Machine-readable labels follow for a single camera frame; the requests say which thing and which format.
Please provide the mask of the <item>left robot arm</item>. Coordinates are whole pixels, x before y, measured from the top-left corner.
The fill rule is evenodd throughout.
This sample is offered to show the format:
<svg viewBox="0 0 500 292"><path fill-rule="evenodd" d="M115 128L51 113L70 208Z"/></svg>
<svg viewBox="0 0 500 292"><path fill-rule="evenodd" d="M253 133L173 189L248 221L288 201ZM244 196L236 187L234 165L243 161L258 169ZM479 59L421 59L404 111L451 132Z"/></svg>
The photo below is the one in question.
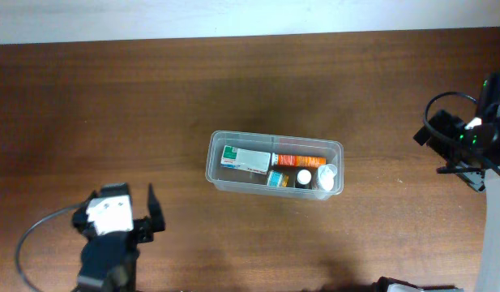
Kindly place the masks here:
<svg viewBox="0 0 500 292"><path fill-rule="evenodd" d="M136 290L138 245L150 243L165 230L165 218L153 185L147 191L148 215L135 219L127 183L93 191L74 212L71 223L87 239L80 254L76 291Z"/></svg>

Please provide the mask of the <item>white squeeze bottle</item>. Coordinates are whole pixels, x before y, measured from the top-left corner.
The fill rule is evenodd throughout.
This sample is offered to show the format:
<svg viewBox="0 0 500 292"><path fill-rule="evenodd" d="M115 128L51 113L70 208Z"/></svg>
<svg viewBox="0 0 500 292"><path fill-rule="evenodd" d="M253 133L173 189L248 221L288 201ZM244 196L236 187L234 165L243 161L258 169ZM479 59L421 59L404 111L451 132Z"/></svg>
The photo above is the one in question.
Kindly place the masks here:
<svg viewBox="0 0 500 292"><path fill-rule="evenodd" d="M331 191L335 185L338 168L333 164L321 165L317 168L311 181L311 187L319 191Z"/></svg>

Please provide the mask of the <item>small blue-labelled gold-cap bottle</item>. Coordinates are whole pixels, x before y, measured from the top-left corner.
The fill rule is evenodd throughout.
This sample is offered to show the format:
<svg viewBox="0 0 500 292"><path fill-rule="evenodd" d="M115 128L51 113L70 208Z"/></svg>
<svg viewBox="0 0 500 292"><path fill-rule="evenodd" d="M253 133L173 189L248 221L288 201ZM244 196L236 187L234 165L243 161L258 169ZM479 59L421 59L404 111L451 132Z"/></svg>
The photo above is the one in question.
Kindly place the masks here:
<svg viewBox="0 0 500 292"><path fill-rule="evenodd" d="M288 175L271 170L267 176L266 185L269 187L287 187Z"/></svg>

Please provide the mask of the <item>orange tablet tube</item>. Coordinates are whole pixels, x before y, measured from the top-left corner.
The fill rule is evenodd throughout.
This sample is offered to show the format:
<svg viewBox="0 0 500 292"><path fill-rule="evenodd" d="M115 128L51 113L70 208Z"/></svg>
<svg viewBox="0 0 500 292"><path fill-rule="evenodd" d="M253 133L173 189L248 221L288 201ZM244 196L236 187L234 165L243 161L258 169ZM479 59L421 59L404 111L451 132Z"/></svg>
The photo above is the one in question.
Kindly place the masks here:
<svg viewBox="0 0 500 292"><path fill-rule="evenodd" d="M326 165L326 163L327 159L324 157L307 157L276 153L272 153L271 155L271 165L273 166L318 168L322 165Z"/></svg>

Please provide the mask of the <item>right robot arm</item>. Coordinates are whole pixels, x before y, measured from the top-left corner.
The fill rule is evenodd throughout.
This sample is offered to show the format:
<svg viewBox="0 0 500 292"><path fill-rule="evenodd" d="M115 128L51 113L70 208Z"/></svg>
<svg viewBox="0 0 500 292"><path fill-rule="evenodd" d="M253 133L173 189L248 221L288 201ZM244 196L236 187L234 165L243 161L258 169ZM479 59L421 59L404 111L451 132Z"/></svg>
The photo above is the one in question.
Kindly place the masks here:
<svg viewBox="0 0 500 292"><path fill-rule="evenodd" d="M488 170L485 178L486 223L481 256L481 268L476 280L476 292L500 292L500 176ZM388 277L373 284L372 291L381 292L445 292L464 291L461 288L423 288Z"/></svg>

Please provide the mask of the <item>dark bottle white cap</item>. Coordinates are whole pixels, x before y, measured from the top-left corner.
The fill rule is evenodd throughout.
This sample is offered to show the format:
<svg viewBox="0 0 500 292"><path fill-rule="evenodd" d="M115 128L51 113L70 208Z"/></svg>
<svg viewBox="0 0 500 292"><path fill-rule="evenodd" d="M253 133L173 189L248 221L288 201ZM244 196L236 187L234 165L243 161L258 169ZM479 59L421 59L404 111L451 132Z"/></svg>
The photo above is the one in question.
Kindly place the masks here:
<svg viewBox="0 0 500 292"><path fill-rule="evenodd" d="M307 169L302 169L297 172L295 177L295 188L310 189L311 188L312 174Z"/></svg>

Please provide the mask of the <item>white green medicine box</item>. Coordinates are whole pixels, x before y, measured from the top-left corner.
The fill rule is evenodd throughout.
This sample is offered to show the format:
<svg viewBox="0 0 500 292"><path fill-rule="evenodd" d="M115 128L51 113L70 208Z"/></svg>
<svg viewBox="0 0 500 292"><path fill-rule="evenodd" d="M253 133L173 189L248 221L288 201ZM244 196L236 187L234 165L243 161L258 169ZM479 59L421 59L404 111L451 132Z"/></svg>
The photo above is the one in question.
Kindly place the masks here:
<svg viewBox="0 0 500 292"><path fill-rule="evenodd" d="M242 170L255 174L266 174L269 170L271 154L225 145L220 165L225 168Z"/></svg>

